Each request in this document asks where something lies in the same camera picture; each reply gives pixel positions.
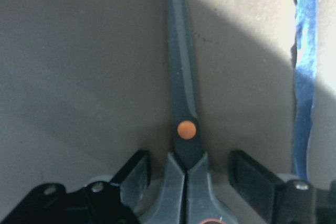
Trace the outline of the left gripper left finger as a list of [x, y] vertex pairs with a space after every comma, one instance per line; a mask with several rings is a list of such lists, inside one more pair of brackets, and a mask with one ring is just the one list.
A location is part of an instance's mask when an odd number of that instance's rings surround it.
[[150, 181], [150, 153], [139, 150], [112, 177], [110, 185], [119, 188], [121, 203], [135, 210], [149, 187]]

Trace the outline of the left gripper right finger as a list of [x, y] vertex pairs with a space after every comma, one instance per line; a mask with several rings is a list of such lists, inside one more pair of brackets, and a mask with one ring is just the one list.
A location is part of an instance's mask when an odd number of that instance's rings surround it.
[[284, 181], [241, 150], [230, 152], [228, 173], [232, 188], [266, 223], [273, 223]]

